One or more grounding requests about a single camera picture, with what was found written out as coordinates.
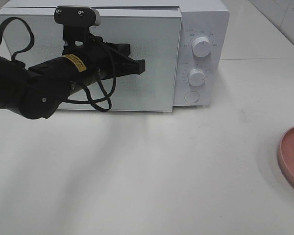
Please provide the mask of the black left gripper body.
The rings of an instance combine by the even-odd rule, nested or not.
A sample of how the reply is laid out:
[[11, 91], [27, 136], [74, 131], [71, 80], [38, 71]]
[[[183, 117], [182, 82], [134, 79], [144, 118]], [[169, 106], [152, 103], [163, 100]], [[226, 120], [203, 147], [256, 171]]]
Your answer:
[[68, 98], [83, 90], [90, 98], [89, 85], [98, 83], [104, 98], [110, 98], [102, 80], [113, 77], [111, 48], [102, 38], [93, 38], [90, 48], [74, 46], [60, 57], [29, 68], [36, 83], [29, 90], [31, 98]]

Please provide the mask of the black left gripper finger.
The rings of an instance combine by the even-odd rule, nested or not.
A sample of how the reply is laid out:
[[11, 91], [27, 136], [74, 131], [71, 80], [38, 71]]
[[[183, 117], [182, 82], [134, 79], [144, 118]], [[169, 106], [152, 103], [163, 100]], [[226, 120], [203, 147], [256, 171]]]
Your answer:
[[129, 57], [113, 57], [112, 78], [126, 75], [139, 75], [145, 72], [145, 60], [133, 60]]
[[118, 60], [120, 58], [127, 58], [130, 59], [131, 49], [130, 44], [114, 44], [105, 42], [105, 45], [108, 48], [108, 55], [109, 58], [113, 60]]

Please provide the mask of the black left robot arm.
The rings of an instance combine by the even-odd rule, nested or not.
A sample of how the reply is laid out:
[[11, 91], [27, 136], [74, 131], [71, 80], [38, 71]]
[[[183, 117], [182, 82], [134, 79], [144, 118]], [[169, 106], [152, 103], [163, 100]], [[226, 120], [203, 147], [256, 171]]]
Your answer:
[[97, 36], [89, 40], [29, 68], [0, 56], [0, 109], [28, 119], [49, 118], [62, 103], [109, 111], [117, 78], [143, 73], [145, 61], [129, 57], [129, 44], [105, 43]]

